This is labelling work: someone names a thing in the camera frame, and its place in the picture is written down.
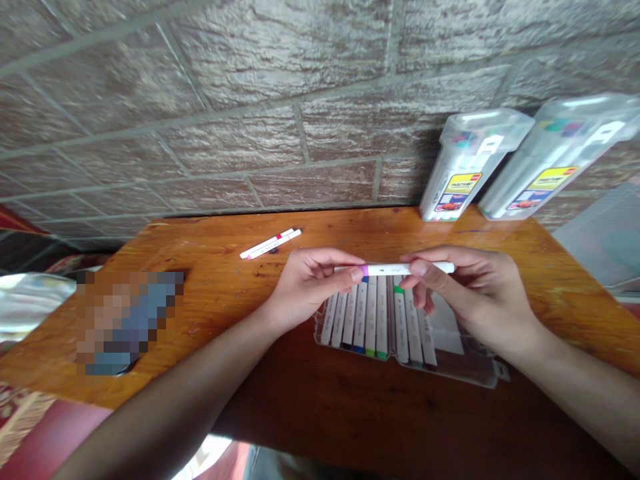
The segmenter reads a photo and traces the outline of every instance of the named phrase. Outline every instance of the brick pattern wall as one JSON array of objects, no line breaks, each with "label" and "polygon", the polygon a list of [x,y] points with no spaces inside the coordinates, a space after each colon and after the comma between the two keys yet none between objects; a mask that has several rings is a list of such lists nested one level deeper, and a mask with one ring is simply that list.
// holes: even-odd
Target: brick pattern wall
[{"label": "brick pattern wall", "polygon": [[158,216],[413,205],[448,115],[638,93],[639,31],[640,0],[5,0],[0,201],[81,249]]}]

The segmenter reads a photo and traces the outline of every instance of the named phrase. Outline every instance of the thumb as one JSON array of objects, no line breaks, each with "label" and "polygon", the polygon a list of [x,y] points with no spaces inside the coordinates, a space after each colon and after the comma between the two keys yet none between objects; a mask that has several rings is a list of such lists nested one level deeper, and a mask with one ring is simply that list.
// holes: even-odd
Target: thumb
[{"label": "thumb", "polygon": [[458,313],[466,315],[478,301],[478,293],[460,285],[434,264],[416,259],[409,266],[411,274],[428,289],[440,294]]},{"label": "thumb", "polygon": [[350,289],[356,283],[360,283],[364,276],[362,270],[358,267],[352,267],[341,270],[333,275],[317,281],[317,292],[324,299],[329,298],[334,293]]}]

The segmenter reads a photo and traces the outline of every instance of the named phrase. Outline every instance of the clear plastic case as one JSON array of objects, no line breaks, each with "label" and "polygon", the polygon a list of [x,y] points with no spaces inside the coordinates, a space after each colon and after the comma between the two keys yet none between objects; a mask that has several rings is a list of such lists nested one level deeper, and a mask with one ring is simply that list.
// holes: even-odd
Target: clear plastic case
[{"label": "clear plastic case", "polygon": [[[440,296],[433,296],[436,313],[429,316],[414,308],[413,292],[401,290],[397,286],[400,279],[366,277],[350,294],[336,294],[326,300],[315,314],[316,343],[379,361],[395,357],[405,367],[490,389],[495,388],[498,378],[509,380],[507,367],[456,322]],[[382,289],[384,302],[380,301]],[[373,292],[376,302],[370,301],[369,293]],[[377,314],[374,325],[367,324],[366,314],[371,311]],[[385,321],[379,321],[381,314]],[[360,325],[359,315],[363,320]]]},{"label": "clear plastic case", "polygon": [[505,157],[516,150],[534,120],[500,108],[447,119],[433,173],[420,202],[424,221],[456,221]]},{"label": "clear plastic case", "polygon": [[547,102],[478,207],[488,220],[530,217],[616,142],[640,129],[640,99],[618,93]]}]

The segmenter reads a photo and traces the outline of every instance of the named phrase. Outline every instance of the hand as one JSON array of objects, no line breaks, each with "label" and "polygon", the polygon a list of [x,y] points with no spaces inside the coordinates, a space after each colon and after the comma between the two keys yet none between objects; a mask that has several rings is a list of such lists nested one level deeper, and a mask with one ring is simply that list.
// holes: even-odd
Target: hand
[{"label": "hand", "polygon": [[334,248],[294,250],[262,308],[279,327],[290,330],[312,316],[334,293],[362,281],[363,272],[359,268],[334,274],[334,267],[363,263],[361,258]]},{"label": "hand", "polygon": [[[440,294],[458,322],[502,356],[532,351],[548,333],[531,310],[518,266],[504,253],[442,246],[401,260],[411,262],[412,275],[400,286],[413,288],[416,308],[433,314],[431,293]],[[433,261],[453,262],[455,272],[447,275]]]}]

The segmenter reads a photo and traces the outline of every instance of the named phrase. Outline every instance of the wooden table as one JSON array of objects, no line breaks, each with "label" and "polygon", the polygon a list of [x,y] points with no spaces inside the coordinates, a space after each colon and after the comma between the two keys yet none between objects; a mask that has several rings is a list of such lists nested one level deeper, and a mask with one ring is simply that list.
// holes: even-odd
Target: wooden table
[{"label": "wooden table", "polygon": [[[240,252],[290,227],[280,252]],[[0,361],[0,379],[117,408],[264,301],[296,247],[334,246],[368,261],[449,243],[501,250],[520,266],[529,300],[552,331],[640,377],[640,323],[535,220],[488,222],[471,207],[456,223],[384,208],[157,220],[106,271],[188,271],[182,330],[124,377],[76,375],[75,299]],[[280,338],[213,431],[400,478],[612,478],[624,470],[524,376],[495,390],[321,347],[313,322]]]}]

